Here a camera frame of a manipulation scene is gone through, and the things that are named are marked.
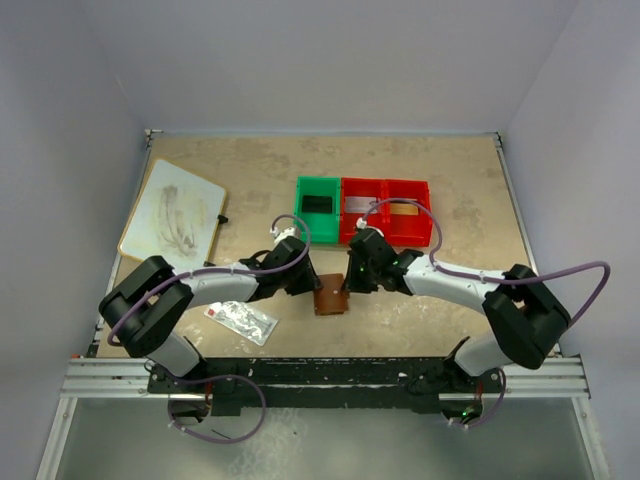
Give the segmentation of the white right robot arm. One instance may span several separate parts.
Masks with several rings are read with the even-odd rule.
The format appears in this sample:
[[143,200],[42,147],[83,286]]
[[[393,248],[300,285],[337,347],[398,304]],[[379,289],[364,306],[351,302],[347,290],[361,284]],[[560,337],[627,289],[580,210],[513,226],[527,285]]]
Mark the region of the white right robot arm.
[[349,242],[343,288],[372,293],[380,287],[445,300],[486,317],[490,330],[461,341],[449,355],[444,376],[456,391],[469,390],[480,375],[505,365],[540,368],[571,323],[564,306],[525,265],[486,272],[439,262],[418,250],[397,252],[378,230],[365,228]]

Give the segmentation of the brown leather card holder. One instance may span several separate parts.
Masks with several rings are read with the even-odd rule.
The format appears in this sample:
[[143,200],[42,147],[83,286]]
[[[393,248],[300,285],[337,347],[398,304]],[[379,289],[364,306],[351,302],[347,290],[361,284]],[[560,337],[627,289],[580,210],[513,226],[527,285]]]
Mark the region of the brown leather card holder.
[[349,309],[349,292],[343,287],[341,273],[319,276],[321,287],[313,292],[314,313],[317,316],[342,315]]

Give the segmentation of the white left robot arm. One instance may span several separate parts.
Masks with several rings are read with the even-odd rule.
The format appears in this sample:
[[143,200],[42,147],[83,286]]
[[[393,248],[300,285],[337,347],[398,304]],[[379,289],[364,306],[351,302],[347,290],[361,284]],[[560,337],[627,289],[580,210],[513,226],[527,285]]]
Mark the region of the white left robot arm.
[[124,348],[132,358],[155,362],[182,391],[194,392],[205,382],[204,359],[174,332],[187,310],[217,302],[255,302],[279,290],[296,296],[320,288],[308,245],[288,236],[264,255],[182,273],[163,257],[151,256],[103,298],[98,311],[111,328],[110,345]]

